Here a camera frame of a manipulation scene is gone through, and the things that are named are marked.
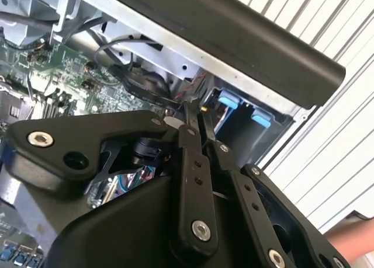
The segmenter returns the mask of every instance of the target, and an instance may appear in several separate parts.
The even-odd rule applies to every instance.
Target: silver screw
[[[196,133],[191,129],[187,129],[187,132],[189,132],[191,135],[196,135]]]
[[[337,264],[337,266],[339,268],[345,268],[345,266],[343,265],[343,263],[341,263],[341,261],[339,260],[339,258],[334,257],[334,261],[335,261],[335,263]]]
[[[192,223],[192,232],[197,237],[197,239],[207,242],[210,240],[210,229],[205,222],[201,220],[196,220]]]
[[[53,144],[53,137],[45,132],[32,132],[27,137],[30,144],[36,147],[50,147]]]
[[[156,125],[161,125],[161,121],[159,121],[159,119],[156,119],[156,118],[152,118],[152,122]]]
[[[286,263],[283,257],[276,250],[269,250],[269,257],[271,262],[275,265],[276,268],[285,268]]]
[[[224,144],[221,144],[220,148],[221,148],[224,152],[228,152],[228,147],[225,146]]]
[[[260,172],[257,168],[253,167],[251,168],[251,172],[255,175],[255,176],[259,176]]]

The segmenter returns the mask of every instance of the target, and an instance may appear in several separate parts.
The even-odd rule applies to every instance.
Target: cable
[[[126,193],[127,190],[124,188],[123,183],[122,183],[122,175],[118,175],[118,185],[119,188],[123,191],[123,193]]]
[[[101,38],[99,37],[98,34],[96,34],[93,30],[87,30],[87,33],[92,37],[92,39],[95,41],[95,43],[101,47],[104,45],[104,41],[103,39],[104,38]],[[110,50],[110,49],[105,49],[103,50],[105,52],[106,55],[108,55],[108,57],[115,63],[115,64],[118,64],[118,65],[121,65],[122,62],[121,60]]]
[[[26,84],[27,84],[27,91],[29,91],[30,100],[34,100],[34,91],[33,91],[32,85],[31,85],[31,80],[30,80],[29,75],[26,76]]]
[[[103,17],[94,18],[90,21],[85,22],[82,26],[80,26],[78,31],[75,34],[88,31],[90,28],[95,27],[97,25],[104,24],[107,21],[108,20]]]
[[[20,52],[39,50],[46,45],[45,43],[42,43],[41,45],[35,45],[35,46],[16,47],[16,46],[11,45],[11,43],[9,43],[7,41],[7,39],[4,38],[4,37],[0,37],[0,41],[2,41],[8,48],[10,48],[12,50],[15,50],[15,51],[20,51]]]
[[[201,81],[202,79],[204,79],[204,77],[205,77],[205,74],[200,74],[197,78],[195,78],[194,81],[191,82],[191,84],[186,89],[184,89],[181,93],[177,94],[175,96],[174,100],[179,99],[181,96],[183,96],[185,92],[187,92],[192,87],[194,87],[194,85],[198,82],[199,78],[201,78],[200,79],[200,81]]]
[[[52,31],[52,25],[58,22],[58,20],[53,20],[53,21],[38,20],[32,17],[22,16],[22,15],[8,13],[4,11],[0,11],[0,20],[6,20],[12,23],[18,23],[21,25],[35,27],[37,29],[44,30],[45,32]]]
[[[107,44],[104,44],[103,46],[100,46],[96,51],[95,53],[93,54],[93,60],[97,63],[97,64],[100,64],[99,63],[99,60],[98,60],[98,55],[101,51],[104,51],[108,48],[110,48],[111,46],[114,46],[116,44],[119,44],[119,43],[147,43],[147,44],[158,44],[157,42],[155,41],[152,41],[152,40],[143,40],[143,39],[130,39],[130,38],[126,38],[126,39],[116,39],[116,40],[112,40],[111,42],[107,43]]]
[[[21,52],[38,50],[38,49],[43,48],[44,45],[46,45],[45,43],[41,43],[40,45],[35,45],[35,43],[31,43],[25,47],[13,46],[12,43],[8,42],[7,39],[5,38],[3,27],[0,27],[0,41],[2,41],[4,45],[6,45],[8,48],[13,49],[15,51],[21,51]]]

